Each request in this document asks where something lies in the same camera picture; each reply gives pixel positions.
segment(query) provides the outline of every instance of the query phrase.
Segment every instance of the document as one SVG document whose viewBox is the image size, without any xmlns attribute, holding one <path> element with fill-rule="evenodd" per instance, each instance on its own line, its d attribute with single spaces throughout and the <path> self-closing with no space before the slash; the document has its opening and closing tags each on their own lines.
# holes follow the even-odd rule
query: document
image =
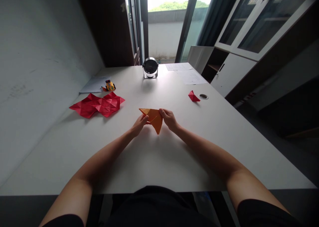
<svg viewBox="0 0 319 227">
<path fill-rule="evenodd" d="M 183 80 L 183 83 L 186 85 L 190 84 L 205 84 L 208 83 L 199 73 L 194 69 L 176 71 L 180 78 Z"/>
<path fill-rule="evenodd" d="M 105 81 L 111 79 L 111 77 L 95 77 L 93 76 L 87 84 L 81 89 L 80 93 L 100 93 L 102 92 L 102 86 L 105 87 Z"/>
<path fill-rule="evenodd" d="M 193 67 L 189 63 L 174 63 L 174 64 L 165 64 L 168 71 L 177 71 L 177 70 L 190 70 Z"/>
</svg>

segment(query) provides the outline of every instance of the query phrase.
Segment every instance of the curtain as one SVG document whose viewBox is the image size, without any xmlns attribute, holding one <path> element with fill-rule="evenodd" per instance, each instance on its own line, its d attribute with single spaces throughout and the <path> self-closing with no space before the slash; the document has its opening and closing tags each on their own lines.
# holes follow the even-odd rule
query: curtain
<svg viewBox="0 0 319 227">
<path fill-rule="evenodd" d="M 197 45 L 214 46 L 236 0 L 212 0 Z"/>
</svg>

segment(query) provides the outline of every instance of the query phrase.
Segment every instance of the toy car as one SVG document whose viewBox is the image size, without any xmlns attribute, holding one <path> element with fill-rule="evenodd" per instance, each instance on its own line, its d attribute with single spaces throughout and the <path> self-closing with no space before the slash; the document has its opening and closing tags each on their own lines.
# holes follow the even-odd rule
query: toy car
<svg viewBox="0 0 319 227">
<path fill-rule="evenodd" d="M 108 91 L 113 91 L 114 89 L 116 89 L 114 83 L 111 82 L 111 80 L 106 80 L 106 89 Z"/>
</svg>

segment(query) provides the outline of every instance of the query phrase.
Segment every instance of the hand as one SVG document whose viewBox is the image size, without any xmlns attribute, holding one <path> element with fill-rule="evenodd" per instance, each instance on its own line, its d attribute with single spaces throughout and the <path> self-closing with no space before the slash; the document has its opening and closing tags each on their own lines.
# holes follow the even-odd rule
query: hand
<svg viewBox="0 0 319 227">
<path fill-rule="evenodd" d="M 166 125 L 168 126 L 168 128 L 172 131 L 175 132 L 178 127 L 179 124 L 177 123 L 174 114 L 172 111 L 167 110 L 167 109 L 159 109 L 160 110 L 160 114 L 162 115 L 164 122 L 166 123 Z"/>
<path fill-rule="evenodd" d="M 136 122 L 130 129 L 130 132 L 132 133 L 134 137 L 139 135 L 144 125 L 151 124 L 150 122 L 148 122 L 148 120 L 149 120 L 149 117 L 145 116 L 144 114 L 139 116 L 139 118 L 136 120 Z"/>
</svg>

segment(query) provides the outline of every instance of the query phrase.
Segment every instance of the origami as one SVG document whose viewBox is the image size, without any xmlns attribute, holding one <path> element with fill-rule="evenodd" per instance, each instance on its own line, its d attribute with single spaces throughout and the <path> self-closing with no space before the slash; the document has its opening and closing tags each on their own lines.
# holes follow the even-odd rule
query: origami
<svg viewBox="0 0 319 227">
<path fill-rule="evenodd" d="M 125 99 L 116 96 L 114 92 L 102 98 L 90 93 L 85 99 L 69 108 L 85 118 L 90 118 L 96 111 L 99 111 L 105 117 L 109 117 L 113 112 L 120 109 L 120 104 L 124 101 Z"/>
<path fill-rule="evenodd" d="M 160 134 L 163 118 L 157 109 L 140 109 L 140 111 L 149 117 L 149 122 L 155 128 L 157 135 Z"/>
<path fill-rule="evenodd" d="M 188 94 L 189 98 L 193 101 L 193 102 L 200 102 L 199 98 L 195 96 L 193 90 L 190 91 L 190 93 Z"/>
</svg>

